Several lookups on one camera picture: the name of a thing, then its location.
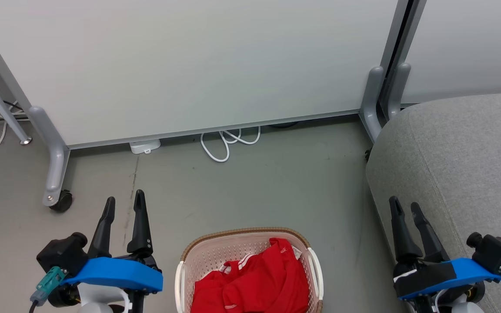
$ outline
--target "partition stand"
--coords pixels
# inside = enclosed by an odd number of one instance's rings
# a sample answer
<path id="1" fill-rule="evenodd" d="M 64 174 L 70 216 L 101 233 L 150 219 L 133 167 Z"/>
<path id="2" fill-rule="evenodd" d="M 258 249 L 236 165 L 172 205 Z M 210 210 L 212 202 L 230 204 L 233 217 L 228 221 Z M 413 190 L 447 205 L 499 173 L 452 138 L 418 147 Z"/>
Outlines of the partition stand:
<path id="1" fill-rule="evenodd" d="M 72 203 L 71 193 L 68 190 L 61 190 L 71 150 L 65 145 L 44 109 L 31 107 L 29 112 L 32 124 L 42 136 L 42 140 L 46 143 L 50 152 L 50 168 L 48 169 L 46 190 L 42 203 L 52 210 L 64 212 Z"/>
<path id="2" fill-rule="evenodd" d="M 382 130 L 378 121 L 378 115 L 376 115 L 376 104 L 383 81 L 384 69 L 381 66 L 372 68 L 368 73 L 364 95 L 362 96 L 361 109 L 358 113 L 372 142 L 376 141 L 376 137 L 378 137 L 378 134 Z"/>
<path id="3" fill-rule="evenodd" d="M 411 65 L 409 63 L 401 63 L 396 66 L 394 79 L 391 80 L 388 88 L 387 100 L 382 101 L 382 110 L 387 120 L 392 119 L 401 111 L 401 97 L 407 84 L 407 78 L 411 72 Z"/>

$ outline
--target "white power adapter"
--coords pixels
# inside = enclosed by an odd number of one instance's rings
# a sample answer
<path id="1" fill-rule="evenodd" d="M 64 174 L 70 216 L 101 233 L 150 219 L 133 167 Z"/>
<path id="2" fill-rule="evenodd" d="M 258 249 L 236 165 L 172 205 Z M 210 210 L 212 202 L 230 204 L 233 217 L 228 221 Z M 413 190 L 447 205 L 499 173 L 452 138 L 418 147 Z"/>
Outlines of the white power adapter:
<path id="1" fill-rule="evenodd" d="M 149 154 L 152 150 L 157 149 L 161 146 L 160 139 L 152 139 L 152 140 L 142 140 L 142 141 L 134 141 L 129 143 L 131 146 L 131 152 L 134 154 Z"/>

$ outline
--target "white stripe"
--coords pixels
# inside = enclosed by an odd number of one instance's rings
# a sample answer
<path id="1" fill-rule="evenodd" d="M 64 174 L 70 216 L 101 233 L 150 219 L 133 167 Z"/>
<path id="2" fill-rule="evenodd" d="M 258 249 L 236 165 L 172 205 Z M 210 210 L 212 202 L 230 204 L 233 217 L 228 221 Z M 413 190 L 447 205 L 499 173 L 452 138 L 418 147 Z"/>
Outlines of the white stripe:
<path id="1" fill-rule="evenodd" d="M 252 255 L 253 255 L 252 253 L 249 253 L 246 256 L 244 256 L 241 260 L 239 260 L 239 265 L 241 265 L 241 263 L 243 263 L 248 257 L 250 257 Z"/>
<path id="2" fill-rule="evenodd" d="M 243 262 L 243 264 L 239 264 L 239 269 L 243 269 L 243 267 L 244 267 L 245 265 L 247 265 L 247 262 L 248 262 L 249 258 L 251 258 L 252 256 L 255 256 L 255 255 L 256 255 L 256 254 L 249 254 L 249 255 L 248 255 L 248 257 L 247 257 L 247 256 L 245 256 L 245 257 L 243 258 L 245 261 Z"/>
<path id="3" fill-rule="evenodd" d="M 219 269 L 220 272 L 229 274 L 231 273 L 231 266 L 222 265 Z"/>
<path id="4" fill-rule="evenodd" d="M 398 279 L 400 279 L 400 278 L 402 278 L 402 277 L 405 277 L 405 276 L 409 276 L 409 275 L 411 275 L 411 274 L 415 273 L 416 271 L 417 271 L 417 270 L 412 270 L 412 271 L 405 272 L 405 273 L 403 273 L 403 274 L 401 274 L 401 275 L 399 275 L 399 276 L 394 277 L 394 283 L 395 283 Z"/>

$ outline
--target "red clothing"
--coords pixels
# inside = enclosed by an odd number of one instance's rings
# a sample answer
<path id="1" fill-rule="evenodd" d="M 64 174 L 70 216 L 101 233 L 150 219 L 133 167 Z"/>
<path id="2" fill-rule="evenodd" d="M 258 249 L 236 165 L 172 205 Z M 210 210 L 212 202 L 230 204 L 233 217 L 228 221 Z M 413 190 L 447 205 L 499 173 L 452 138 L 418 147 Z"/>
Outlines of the red clothing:
<path id="1" fill-rule="evenodd" d="M 226 270 L 213 271 L 194 283 L 191 313 L 306 312 L 308 281 L 303 265 L 287 240 L 271 238 L 270 245 L 260 254 L 225 262 Z"/>

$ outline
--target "caster wheel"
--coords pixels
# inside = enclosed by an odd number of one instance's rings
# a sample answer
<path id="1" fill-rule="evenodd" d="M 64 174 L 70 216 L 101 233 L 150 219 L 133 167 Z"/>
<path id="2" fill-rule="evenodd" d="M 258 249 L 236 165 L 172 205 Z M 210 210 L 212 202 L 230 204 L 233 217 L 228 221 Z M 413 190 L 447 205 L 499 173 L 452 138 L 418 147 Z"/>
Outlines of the caster wheel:
<path id="1" fill-rule="evenodd" d="M 50 206 L 50 209 L 55 212 L 63 213 L 71 207 L 73 203 L 73 195 L 69 190 L 61 190 L 59 194 L 59 200 L 53 206 Z"/>
<path id="2" fill-rule="evenodd" d="M 478 283 L 475 283 L 473 288 L 469 289 L 467 291 L 467 301 L 472 302 L 472 303 L 478 303 L 481 301 L 484 297 L 484 292 L 486 288 L 484 286 L 484 281 L 479 281 Z"/>

